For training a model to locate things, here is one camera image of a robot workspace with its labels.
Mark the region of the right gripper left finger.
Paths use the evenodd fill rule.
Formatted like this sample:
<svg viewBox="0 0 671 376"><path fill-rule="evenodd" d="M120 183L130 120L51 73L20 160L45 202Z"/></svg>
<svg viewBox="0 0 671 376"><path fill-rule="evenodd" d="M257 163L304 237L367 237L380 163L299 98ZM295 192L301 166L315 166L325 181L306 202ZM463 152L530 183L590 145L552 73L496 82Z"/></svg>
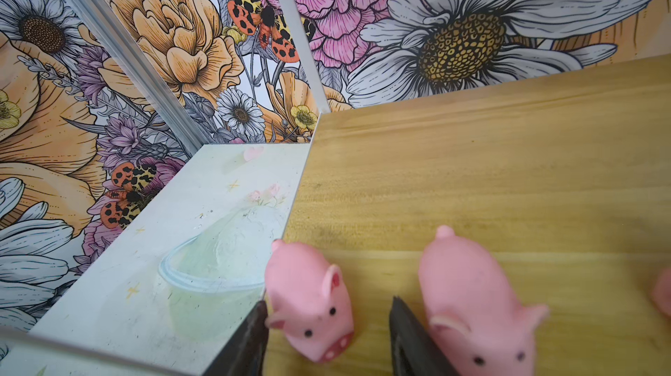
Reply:
<svg viewBox="0 0 671 376"><path fill-rule="evenodd" d="M258 301L203 376L262 376L269 329L267 303Z"/></svg>

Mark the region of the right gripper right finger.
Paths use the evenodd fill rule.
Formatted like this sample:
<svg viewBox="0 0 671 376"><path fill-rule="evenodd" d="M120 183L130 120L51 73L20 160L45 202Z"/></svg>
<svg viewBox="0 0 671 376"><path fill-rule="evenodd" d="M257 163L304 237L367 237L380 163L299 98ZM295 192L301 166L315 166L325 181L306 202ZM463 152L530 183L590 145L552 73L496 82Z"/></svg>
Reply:
<svg viewBox="0 0 671 376"><path fill-rule="evenodd" d="M459 375L401 297L393 297L389 328L395 376Z"/></svg>

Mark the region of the pink pig toy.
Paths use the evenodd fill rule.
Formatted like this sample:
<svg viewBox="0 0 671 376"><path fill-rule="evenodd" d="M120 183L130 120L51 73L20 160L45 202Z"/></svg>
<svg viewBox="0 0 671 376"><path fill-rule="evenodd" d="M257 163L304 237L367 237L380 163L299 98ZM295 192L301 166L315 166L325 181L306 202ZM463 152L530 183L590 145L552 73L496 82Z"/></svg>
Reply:
<svg viewBox="0 0 671 376"><path fill-rule="evenodd" d="M671 316L671 269L664 269L655 281L651 291L655 307L665 316Z"/></svg>
<svg viewBox="0 0 671 376"><path fill-rule="evenodd" d="M340 267L305 243L275 240L265 270L271 311L265 320L315 363L341 355L354 336L351 298Z"/></svg>
<svg viewBox="0 0 671 376"><path fill-rule="evenodd" d="M482 245L440 226L418 277L429 334L459 374L534 374L535 333L550 308L523 305Z"/></svg>

